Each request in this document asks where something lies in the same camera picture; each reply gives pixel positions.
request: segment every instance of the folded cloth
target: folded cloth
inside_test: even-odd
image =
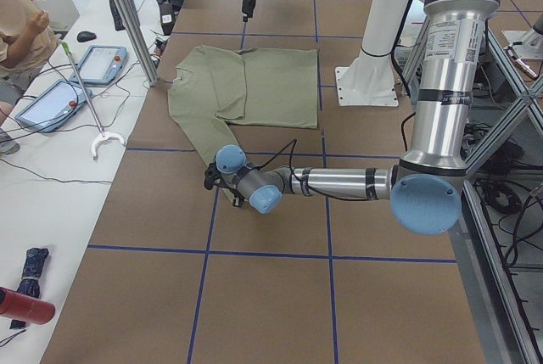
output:
[[[316,50],[199,46],[177,66],[170,116],[208,165],[238,144],[228,124],[317,127]]]

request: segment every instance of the red cylinder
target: red cylinder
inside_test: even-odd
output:
[[[54,305],[0,287],[0,316],[22,322],[44,324],[54,316]]]

